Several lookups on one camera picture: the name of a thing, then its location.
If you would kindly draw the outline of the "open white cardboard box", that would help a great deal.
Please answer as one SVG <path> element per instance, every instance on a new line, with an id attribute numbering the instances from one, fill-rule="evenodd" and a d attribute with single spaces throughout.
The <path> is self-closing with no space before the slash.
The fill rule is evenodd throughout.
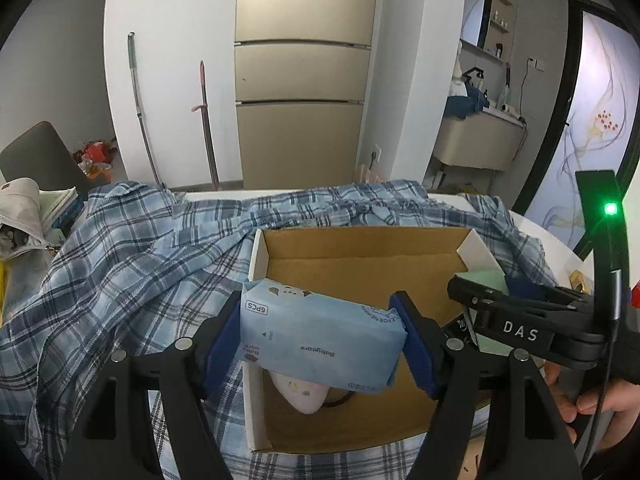
<path id="1" fill-rule="evenodd" d="M 414 383 L 390 298 L 440 326 L 465 319 L 457 274 L 500 266 L 465 228 L 256 233 L 241 304 L 245 429 L 255 452 L 337 453 L 423 434 L 435 404 Z"/>

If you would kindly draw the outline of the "beige vanity cabinet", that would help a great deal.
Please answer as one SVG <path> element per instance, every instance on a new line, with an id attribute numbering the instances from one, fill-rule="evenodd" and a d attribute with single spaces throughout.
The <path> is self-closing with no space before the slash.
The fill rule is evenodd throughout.
<path id="1" fill-rule="evenodd" d="M 521 122 L 493 108 L 464 119 L 444 117 L 433 156 L 448 167 L 505 172 L 524 133 Z"/>

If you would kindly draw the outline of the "beige refrigerator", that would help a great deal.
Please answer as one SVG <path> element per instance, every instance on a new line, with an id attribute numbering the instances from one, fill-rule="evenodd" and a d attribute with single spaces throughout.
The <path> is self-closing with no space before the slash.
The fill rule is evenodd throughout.
<path id="1" fill-rule="evenodd" d="M 238 0 L 236 119 L 250 190 L 352 180 L 376 0 Z"/>

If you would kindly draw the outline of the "small gold box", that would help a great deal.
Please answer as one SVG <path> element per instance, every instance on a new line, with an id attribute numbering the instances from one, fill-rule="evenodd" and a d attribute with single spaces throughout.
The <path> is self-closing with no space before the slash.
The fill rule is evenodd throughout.
<path id="1" fill-rule="evenodd" d="M 579 269 L 574 270 L 570 277 L 570 288 L 575 292 L 581 292 L 582 294 L 591 295 L 593 291 L 592 279 Z"/>

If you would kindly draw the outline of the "grey chair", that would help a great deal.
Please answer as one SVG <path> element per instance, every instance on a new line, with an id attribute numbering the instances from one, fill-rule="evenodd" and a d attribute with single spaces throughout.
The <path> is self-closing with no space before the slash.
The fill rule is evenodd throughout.
<path id="1" fill-rule="evenodd" d="M 29 178 L 43 191 L 76 188 L 86 194 L 91 188 L 50 122 L 38 122 L 4 148 L 0 166 L 7 181 Z"/>

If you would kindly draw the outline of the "light blue wipes pack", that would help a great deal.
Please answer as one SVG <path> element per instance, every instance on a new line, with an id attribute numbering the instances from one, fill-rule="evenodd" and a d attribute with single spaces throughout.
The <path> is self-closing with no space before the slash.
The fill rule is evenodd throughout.
<path id="1" fill-rule="evenodd" d="M 384 310 L 264 278 L 243 285 L 238 357 L 280 375 L 378 393 L 393 385 L 405 327 Z"/>

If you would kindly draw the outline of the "red iced tea bottle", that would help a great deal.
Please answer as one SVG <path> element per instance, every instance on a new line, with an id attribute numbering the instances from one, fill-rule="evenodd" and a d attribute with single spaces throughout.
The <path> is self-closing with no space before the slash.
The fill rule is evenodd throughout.
<path id="1" fill-rule="evenodd" d="M 640 281 L 631 287 L 629 305 L 636 309 L 640 309 Z"/>

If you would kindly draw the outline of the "bathroom mirror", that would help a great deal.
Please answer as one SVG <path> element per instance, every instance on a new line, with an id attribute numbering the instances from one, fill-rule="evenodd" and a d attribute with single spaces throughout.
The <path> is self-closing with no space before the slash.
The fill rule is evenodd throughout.
<path id="1" fill-rule="evenodd" d="M 464 0 L 460 39 L 482 48 L 488 32 L 492 0 Z"/>

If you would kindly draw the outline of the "blue plaid cloth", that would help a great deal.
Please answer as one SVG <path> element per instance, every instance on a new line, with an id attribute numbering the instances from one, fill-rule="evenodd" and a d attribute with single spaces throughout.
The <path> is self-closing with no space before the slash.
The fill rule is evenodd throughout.
<path id="1" fill-rule="evenodd" d="M 460 210 L 414 181 L 349 184 L 257 200 L 190 203 L 125 182 L 93 192 L 39 292 L 1 329 L 1 417 L 40 477 L 60 472 L 96 374 L 117 349 L 165 349 L 195 333 L 247 279 L 254 236 L 272 228 L 460 226 L 477 232 L 506 275 L 551 285 L 541 242 L 501 200 Z"/>

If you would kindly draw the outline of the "white plastic bag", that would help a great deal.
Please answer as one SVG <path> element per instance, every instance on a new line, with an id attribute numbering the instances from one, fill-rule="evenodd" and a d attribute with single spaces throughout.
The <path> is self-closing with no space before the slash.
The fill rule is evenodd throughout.
<path id="1" fill-rule="evenodd" d="M 3 310 L 14 310 L 40 289 L 51 255 L 40 220 L 40 189 L 29 178 L 1 185 Z"/>

